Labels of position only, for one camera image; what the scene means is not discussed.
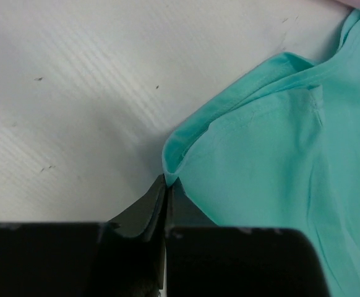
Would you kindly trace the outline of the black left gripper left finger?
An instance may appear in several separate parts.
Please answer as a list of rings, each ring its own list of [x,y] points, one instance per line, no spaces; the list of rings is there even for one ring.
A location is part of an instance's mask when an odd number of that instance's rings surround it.
[[[166,182],[161,174],[139,200],[109,221],[115,272],[132,281],[138,273],[155,288],[163,288],[166,209]]]

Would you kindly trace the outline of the mint green t-shirt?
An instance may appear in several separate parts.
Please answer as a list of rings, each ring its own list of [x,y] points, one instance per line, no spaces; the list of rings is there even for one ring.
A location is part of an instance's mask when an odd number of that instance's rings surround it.
[[[360,296],[360,11],[324,62],[278,54],[182,123],[162,151],[215,223],[313,243],[333,296]]]

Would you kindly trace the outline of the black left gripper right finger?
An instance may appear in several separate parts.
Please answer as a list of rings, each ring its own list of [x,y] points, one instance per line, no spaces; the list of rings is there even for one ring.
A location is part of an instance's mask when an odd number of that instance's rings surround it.
[[[165,230],[173,228],[216,228],[215,224],[187,196],[178,178],[167,192]]]

